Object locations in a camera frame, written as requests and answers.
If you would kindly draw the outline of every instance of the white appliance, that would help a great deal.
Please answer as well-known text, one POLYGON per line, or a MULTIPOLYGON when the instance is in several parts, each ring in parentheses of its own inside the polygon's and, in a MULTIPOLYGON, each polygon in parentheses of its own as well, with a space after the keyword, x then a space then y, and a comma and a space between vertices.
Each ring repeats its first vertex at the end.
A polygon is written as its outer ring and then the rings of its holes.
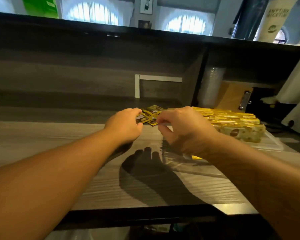
POLYGON ((282 124, 300 133, 300 60, 276 96, 280 103, 296 104, 296 107, 283 119, 282 124))

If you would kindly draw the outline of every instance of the wooden table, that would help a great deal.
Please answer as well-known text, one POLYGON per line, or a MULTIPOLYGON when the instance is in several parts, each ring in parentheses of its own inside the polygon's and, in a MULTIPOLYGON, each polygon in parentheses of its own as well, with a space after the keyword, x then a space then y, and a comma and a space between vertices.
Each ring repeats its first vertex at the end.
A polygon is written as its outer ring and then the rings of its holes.
MULTIPOLYGON (((64 145, 103 127, 104 124, 0 121, 0 166, 64 145)), ((265 152, 300 165, 300 153, 287 146, 284 152, 265 152)), ((179 221, 180 217, 214 217, 219 212, 216 208, 230 215, 257 213, 214 166, 198 163, 192 165, 193 173, 180 172, 175 164, 169 163, 171 157, 180 156, 168 147, 157 127, 145 125, 131 148, 108 161, 93 178, 59 228, 123 226, 127 215, 131 221, 138 217, 171 221, 179 221), (109 214, 113 221, 107 219, 109 214), (108 221, 106 225, 101 217, 108 221)))

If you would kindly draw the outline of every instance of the dark shelf top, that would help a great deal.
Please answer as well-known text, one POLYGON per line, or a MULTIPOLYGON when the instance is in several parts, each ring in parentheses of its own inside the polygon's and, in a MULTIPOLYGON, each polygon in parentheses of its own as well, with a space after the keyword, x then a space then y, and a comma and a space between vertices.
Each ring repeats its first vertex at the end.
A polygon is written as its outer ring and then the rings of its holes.
POLYGON ((272 44, 250 40, 229 39, 222 37, 196 35, 178 32, 169 32, 161 30, 148 30, 135 27, 114 26, 107 24, 95 24, 88 22, 69 21, 63 19, 54 19, 46 17, 37 17, 29 15, 17 15, 0 13, 0 25, 3 26, 27 26, 30 28, 46 28, 59 31, 70 31, 86 33, 91 35, 108 35, 119 37, 133 37, 134 38, 154 38, 161 41, 169 41, 173 43, 185 44, 200 44, 212 46, 227 46, 240 49, 262 49, 262 50, 276 50, 288 52, 300 52, 300 46, 286 45, 286 44, 272 44))

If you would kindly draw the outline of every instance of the wood grain surface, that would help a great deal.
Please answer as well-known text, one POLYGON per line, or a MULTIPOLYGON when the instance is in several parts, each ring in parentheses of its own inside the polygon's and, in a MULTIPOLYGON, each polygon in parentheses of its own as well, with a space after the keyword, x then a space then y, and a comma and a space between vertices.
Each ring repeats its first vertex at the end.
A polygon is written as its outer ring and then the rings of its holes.
MULTIPOLYGON (((77 140, 103 127, 102 123, 0 121, 0 166, 77 140)), ((265 152, 300 166, 300 153, 287 146, 286 150, 265 152)), ((108 161, 93 178, 73 210, 249 204, 214 166, 193 163, 193 170, 178 172, 174 171, 174 164, 167 163, 167 157, 180 155, 169 148, 157 127, 144 126, 131 148, 108 161)))

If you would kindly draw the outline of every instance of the clear plastic tray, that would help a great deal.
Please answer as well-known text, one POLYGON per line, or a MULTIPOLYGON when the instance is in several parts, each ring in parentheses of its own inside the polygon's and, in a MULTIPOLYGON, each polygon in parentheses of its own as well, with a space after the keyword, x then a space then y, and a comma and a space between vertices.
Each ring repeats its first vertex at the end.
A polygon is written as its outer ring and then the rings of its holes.
POLYGON ((254 142, 245 142, 249 146, 252 146, 256 149, 260 150, 268 150, 268 151, 283 151, 284 146, 282 142, 274 137, 270 132, 265 131, 264 136, 261 138, 260 143, 254 142))

